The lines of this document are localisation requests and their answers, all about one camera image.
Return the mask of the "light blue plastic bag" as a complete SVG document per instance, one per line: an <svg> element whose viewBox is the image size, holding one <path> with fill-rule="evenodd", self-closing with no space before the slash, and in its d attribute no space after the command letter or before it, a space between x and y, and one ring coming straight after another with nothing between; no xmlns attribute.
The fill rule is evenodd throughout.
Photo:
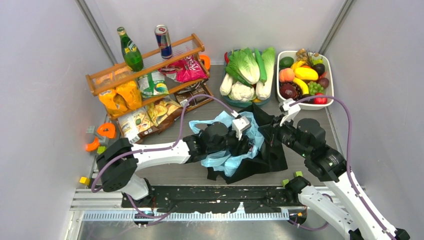
<svg viewBox="0 0 424 240"><path fill-rule="evenodd" d="M241 112L240 115L246 117L250 122L250 128L247 129L245 135L252 142L252 149L240 156L232 156L229 151L219 151L209 154L206 159L201 161L202 166L207 168L212 167L214 171L221 171L224 172L225 176L232 177L236 170L240 168L243 159L253 159L259 155L260 148L262 147L265 138L258 130L259 125L254 118L254 114L249 111L244 111ZM234 117L232 115L222 111L212 120L192 120L188 124L192 132L198 134L201 130L197 127L199 124L221 122L226 127L230 127L233 119Z"/></svg>

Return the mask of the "black tote bag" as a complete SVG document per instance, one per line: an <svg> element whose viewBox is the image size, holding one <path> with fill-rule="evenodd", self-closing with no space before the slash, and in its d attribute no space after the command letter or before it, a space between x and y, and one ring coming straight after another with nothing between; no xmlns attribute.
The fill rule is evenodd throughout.
<svg viewBox="0 0 424 240"><path fill-rule="evenodd" d="M252 113L259 127L270 124L275 118L262 110L258 105L243 108L239 113ZM244 157L235 173L228 177L223 171L213 170L207 167L207 179L216 181L217 177L222 177L226 184L233 184L257 174L280 172L288 169L288 164L281 142L275 141L272 146L267 142L267 137L255 157Z"/></svg>

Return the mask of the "brown snack packet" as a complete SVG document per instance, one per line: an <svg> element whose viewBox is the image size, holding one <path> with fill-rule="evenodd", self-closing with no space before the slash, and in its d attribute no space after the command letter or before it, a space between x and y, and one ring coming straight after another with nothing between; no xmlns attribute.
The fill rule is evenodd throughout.
<svg viewBox="0 0 424 240"><path fill-rule="evenodd" d="M198 108L212 101L208 97L199 96L210 94L211 91L207 84L204 81L200 81L173 93L173 96L182 107L187 105L186 110L188 111L189 109Z"/></svg>

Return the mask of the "pink red snack packet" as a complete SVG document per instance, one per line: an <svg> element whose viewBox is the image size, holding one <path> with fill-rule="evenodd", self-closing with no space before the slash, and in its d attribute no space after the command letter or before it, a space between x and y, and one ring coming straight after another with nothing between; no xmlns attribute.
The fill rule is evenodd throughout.
<svg viewBox="0 0 424 240"><path fill-rule="evenodd" d="M201 63L192 55L159 69L159 72L178 83L206 79Z"/></svg>

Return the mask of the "green lettuce leaf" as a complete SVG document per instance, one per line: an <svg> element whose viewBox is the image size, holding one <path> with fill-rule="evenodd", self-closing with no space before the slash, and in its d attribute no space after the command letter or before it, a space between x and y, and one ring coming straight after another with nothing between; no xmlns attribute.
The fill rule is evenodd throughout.
<svg viewBox="0 0 424 240"><path fill-rule="evenodd" d="M235 50L228 57L228 67L236 72L249 85L255 85L260 79L260 69L253 51L246 47Z"/></svg>

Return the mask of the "red chili pepper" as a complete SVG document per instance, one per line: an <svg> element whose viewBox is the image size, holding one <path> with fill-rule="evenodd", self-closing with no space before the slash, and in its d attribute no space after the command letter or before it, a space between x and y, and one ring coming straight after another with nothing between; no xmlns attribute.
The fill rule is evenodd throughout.
<svg viewBox="0 0 424 240"><path fill-rule="evenodd" d="M224 54L224 60L225 60L225 63L226 64L228 64L229 63L229 57L228 57L228 52L226 52L225 54Z"/></svg>

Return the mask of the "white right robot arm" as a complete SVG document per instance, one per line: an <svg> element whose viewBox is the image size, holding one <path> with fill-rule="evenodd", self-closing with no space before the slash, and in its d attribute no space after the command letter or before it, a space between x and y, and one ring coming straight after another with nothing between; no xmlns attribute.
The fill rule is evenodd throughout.
<svg viewBox="0 0 424 240"><path fill-rule="evenodd" d="M303 157L308 171L334 193L342 207L302 176L285 184L287 202L311 208L346 240L409 240L406 230L394 227L372 204L347 169L344 156L327 145L325 137L325 130L312 118L301 119L296 127L292 121L271 124L271 143L281 143Z"/></svg>

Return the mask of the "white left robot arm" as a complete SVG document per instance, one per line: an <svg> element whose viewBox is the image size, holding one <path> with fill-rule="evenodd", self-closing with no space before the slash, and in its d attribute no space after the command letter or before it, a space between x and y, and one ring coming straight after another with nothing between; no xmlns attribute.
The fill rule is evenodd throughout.
<svg viewBox="0 0 424 240"><path fill-rule="evenodd" d="M250 126L242 117L233 120L231 127L213 122L199 133L174 143L142 145L131 144L128 138L118 139L97 157L99 173L91 186L94 192L121 191L141 207L148 207L153 202L153 193L148 181L136 176L136 171L166 164L196 163L218 152L245 154L250 147L249 138L243 132Z"/></svg>

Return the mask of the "white fruit basket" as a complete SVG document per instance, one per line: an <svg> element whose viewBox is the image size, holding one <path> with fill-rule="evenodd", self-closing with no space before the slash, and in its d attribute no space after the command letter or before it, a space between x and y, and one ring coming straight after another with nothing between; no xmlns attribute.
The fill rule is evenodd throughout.
<svg viewBox="0 0 424 240"><path fill-rule="evenodd" d="M299 68L299 67L314 69L319 75L318 80L316 80L314 82L319 83L321 86L323 86L325 88L324 94L326 96L332 96L332 97L334 96L331 66L330 66L328 59L325 56L323 56L319 53L309 52L308 50L305 50L305 49L300 49L298 51L287 50L287 51L280 52L278 54L277 61L276 61L276 64L277 64L276 90L277 90L277 96L278 96L280 102L283 102L283 101L286 100L285 98L283 98L280 95L280 92L279 92L280 87L284 83L290 83L296 88L298 96L297 96L296 99L294 99L295 101L301 100L305 97L313 96L313 95L310 95L310 94L304 94L303 95L300 87L297 84L295 84L293 81L292 82L280 82L279 81L279 72L280 72L280 70L282 70L279 67L279 61L283 57L292 57L294 59L294 64L290 67L291 69L293 69L293 71L296 68ZM308 84L309 82L311 82L313 80L303 80L303 81L306 84ZM313 100L314 99L307 100L307 101L299 103L298 105L300 106L300 108L302 110L320 110L320 109L323 109L325 107L330 106L334 102L333 99L328 98L327 104L314 104Z"/></svg>

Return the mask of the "red apple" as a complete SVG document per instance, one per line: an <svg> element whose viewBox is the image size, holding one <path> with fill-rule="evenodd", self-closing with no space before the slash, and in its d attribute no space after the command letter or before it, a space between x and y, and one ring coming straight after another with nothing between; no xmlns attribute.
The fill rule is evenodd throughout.
<svg viewBox="0 0 424 240"><path fill-rule="evenodd" d="M314 98L313 103L316 105L325 105L328 102L328 99L325 94L318 92L315 94L316 98Z"/></svg>

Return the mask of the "teal vegetable basket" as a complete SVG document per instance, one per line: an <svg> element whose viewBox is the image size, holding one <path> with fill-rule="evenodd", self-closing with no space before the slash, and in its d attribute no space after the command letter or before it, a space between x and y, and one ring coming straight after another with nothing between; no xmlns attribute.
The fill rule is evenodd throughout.
<svg viewBox="0 0 424 240"><path fill-rule="evenodd" d="M228 57L232 55L232 52L233 52L233 51L234 51L234 50L227 51L227 52L228 52ZM224 60L224 65L223 65L223 67L225 68L227 65L228 65L228 64L226 64L226 62L225 62L225 60ZM223 99L226 103L228 103L229 105L231 105L231 106L233 106L233 107L245 108L245 107L250 106L252 103L255 103L257 106L259 106L259 107L260 107L260 106L264 106L264 105L266 105L266 104L267 104L267 103L268 103L268 102L272 99L273 92L274 92L273 87L271 87L270 95L269 95L269 97L268 97L267 99L265 99L265 100L260 100L260 99L258 99L258 98L255 98L255 99L253 99L253 100L251 100L251 101L243 102L243 101L233 100L233 99L229 98L229 96L228 96L228 95L226 95L226 96L221 95L221 98L222 98L222 99Z"/></svg>

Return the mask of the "yellow banana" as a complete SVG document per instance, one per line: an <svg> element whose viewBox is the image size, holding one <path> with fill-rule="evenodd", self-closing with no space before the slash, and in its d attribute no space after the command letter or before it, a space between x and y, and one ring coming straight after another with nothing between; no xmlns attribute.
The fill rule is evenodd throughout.
<svg viewBox="0 0 424 240"><path fill-rule="evenodd" d="M303 80L295 77L293 79L293 82L300 87L303 95L306 95L306 94L309 94L310 93L309 92L309 86Z"/></svg>

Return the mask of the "green grapes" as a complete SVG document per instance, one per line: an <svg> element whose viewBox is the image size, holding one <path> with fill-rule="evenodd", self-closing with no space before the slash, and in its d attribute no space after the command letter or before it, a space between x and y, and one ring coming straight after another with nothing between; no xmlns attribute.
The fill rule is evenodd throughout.
<svg viewBox="0 0 424 240"><path fill-rule="evenodd" d="M310 81L308 84L309 94L314 96L318 93L324 94L325 88L315 81Z"/></svg>

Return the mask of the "white cauliflower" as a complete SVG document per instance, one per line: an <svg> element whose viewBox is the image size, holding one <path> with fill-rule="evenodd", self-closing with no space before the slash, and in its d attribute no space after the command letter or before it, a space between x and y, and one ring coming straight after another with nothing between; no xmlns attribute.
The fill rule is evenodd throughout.
<svg viewBox="0 0 424 240"><path fill-rule="evenodd" d="M235 101L249 102L256 98L255 89L252 86L236 82L231 86L228 97Z"/></svg>

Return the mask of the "barbecue chips bag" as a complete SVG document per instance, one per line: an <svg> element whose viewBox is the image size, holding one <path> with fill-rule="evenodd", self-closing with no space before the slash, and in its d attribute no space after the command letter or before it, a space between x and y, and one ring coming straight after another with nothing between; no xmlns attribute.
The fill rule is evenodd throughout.
<svg viewBox="0 0 424 240"><path fill-rule="evenodd" d="M158 128L159 133L169 128L182 114L183 107L169 96L146 105L150 120Z"/></svg>

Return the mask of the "yellow mango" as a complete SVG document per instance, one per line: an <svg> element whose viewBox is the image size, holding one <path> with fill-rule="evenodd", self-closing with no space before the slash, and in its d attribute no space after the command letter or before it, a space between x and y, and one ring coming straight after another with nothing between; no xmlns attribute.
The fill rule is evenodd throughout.
<svg viewBox="0 0 424 240"><path fill-rule="evenodd" d="M308 67L298 67L294 70L294 74L300 80L317 81L319 79L318 73Z"/></svg>

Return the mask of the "napa cabbage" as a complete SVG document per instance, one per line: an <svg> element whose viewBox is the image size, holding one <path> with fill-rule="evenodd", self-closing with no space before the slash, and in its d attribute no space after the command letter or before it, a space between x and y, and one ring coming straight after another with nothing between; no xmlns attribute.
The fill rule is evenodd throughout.
<svg viewBox="0 0 424 240"><path fill-rule="evenodd" d="M275 72L276 50L274 47L268 47L261 54L259 61L260 78L255 87L256 97L265 101L271 96L272 84Z"/></svg>

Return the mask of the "peach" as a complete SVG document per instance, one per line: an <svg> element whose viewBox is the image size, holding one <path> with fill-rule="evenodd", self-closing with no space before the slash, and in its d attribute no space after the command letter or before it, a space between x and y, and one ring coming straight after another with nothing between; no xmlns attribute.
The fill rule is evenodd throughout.
<svg viewBox="0 0 424 240"><path fill-rule="evenodd" d="M292 82L295 78L295 73L291 68L284 68L279 71L278 80L281 83Z"/></svg>

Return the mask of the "green avocado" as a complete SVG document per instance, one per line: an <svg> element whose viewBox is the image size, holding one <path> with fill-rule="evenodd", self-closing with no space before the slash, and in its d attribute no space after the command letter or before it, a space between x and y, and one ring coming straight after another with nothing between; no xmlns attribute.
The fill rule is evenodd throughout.
<svg viewBox="0 0 424 240"><path fill-rule="evenodd" d="M279 68L286 69L290 68L294 64L294 59L290 56L285 56L279 60Z"/></svg>

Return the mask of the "white brown snack bag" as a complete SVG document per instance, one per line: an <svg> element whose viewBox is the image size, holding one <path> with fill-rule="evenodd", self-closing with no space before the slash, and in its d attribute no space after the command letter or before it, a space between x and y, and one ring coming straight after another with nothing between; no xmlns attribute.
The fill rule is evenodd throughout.
<svg viewBox="0 0 424 240"><path fill-rule="evenodd" d="M117 121L123 136L130 144L141 142L144 137L159 131L145 107L120 116Z"/></svg>

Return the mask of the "green white snack bag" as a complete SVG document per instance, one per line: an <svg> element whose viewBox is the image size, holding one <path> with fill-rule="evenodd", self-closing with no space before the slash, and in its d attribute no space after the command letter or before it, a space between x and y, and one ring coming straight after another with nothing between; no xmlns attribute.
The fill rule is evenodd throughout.
<svg viewBox="0 0 424 240"><path fill-rule="evenodd" d="M170 94L165 82L165 75L157 70L139 77L138 86L143 99Z"/></svg>

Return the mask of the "wooden shelf rack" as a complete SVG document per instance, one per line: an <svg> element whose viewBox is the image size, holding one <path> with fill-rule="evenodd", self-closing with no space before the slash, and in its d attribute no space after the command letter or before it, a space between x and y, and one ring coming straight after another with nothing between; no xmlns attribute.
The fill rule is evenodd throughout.
<svg viewBox="0 0 424 240"><path fill-rule="evenodd" d="M204 64L200 60L200 52L205 50L205 46L203 42L199 39L199 37L192 33L190 36L175 41L171 44L173 55L169 59L164 59L161 57L161 50L155 49L150 52L144 53L142 55L144 68L141 71L134 72L131 75L126 76L125 78L114 79L111 78L110 81L102 84L95 83L95 80L101 78L103 76L108 76L109 74L113 74L116 70L119 70L126 66L125 62L115 64L112 67L106 68L102 71L99 71L94 74L87 74L85 76L90 92L93 96L97 96L100 93L115 88L121 84L124 84L131 80L136 80L136 78L146 75L152 71L156 71L163 67L168 66L171 63L177 62L186 57L194 57L196 61L199 62L202 71L206 74L206 77L210 77L210 73L208 69L204 66Z"/></svg>

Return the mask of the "orange snack bag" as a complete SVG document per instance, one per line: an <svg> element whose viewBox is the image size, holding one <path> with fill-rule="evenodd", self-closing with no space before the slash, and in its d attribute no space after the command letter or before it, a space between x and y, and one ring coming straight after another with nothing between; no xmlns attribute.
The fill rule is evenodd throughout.
<svg viewBox="0 0 424 240"><path fill-rule="evenodd" d="M142 107L141 92L135 80L108 89L100 93L98 98L111 117L119 117Z"/></svg>

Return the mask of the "orange toy arch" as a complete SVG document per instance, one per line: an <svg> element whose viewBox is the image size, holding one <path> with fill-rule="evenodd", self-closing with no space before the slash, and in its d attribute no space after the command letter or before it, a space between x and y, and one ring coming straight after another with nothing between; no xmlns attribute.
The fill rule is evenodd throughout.
<svg viewBox="0 0 424 240"><path fill-rule="evenodd" d="M112 122L106 122L100 125L96 133L101 137L106 137L108 139L115 139L117 136L117 130L115 125Z"/></svg>

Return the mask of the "green glass bottle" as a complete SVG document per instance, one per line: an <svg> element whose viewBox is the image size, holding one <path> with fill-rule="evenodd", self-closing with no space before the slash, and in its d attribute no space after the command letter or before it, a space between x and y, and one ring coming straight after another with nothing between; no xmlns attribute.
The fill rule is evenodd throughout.
<svg viewBox="0 0 424 240"><path fill-rule="evenodd" d="M144 62L139 48L128 36L124 27L118 27L117 33L120 38L121 53L125 63L133 72L141 71L144 68Z"/></svg>

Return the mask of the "blue red drink can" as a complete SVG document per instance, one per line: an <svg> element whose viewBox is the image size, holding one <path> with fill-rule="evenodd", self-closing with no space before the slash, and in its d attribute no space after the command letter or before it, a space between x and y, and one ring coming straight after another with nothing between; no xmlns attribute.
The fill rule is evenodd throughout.
<svg viewBox="0 0 424 240"><path fill-rule="evenodd" d="M163 24L157 25L154 29L154 34L160 49L161 57L163 59L171 58L173 56L173 50L168 27Z"/></svg>

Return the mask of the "yellow toy block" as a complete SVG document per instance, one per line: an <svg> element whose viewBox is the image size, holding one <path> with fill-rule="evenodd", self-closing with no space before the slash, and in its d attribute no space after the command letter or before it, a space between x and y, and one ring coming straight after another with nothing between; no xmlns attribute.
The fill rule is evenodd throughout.
<svg viewBox="0 0 424 240"><path fill-rule="evenodd" d="M85 186L89 186L91 179L89 177L81 176L79 179L79 183Z"/></svg>

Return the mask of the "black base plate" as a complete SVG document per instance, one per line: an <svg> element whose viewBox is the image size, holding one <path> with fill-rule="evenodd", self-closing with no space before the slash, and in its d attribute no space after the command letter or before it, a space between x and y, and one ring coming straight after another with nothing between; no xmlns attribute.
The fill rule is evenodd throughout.
<svg viewBox="0 0 424 240"><path fill-rule="evenodd" d="M247 214L306 209L290 191L273 185L154 185L145 199L134 203L160 213L226 214L239 207Z"/></svg>

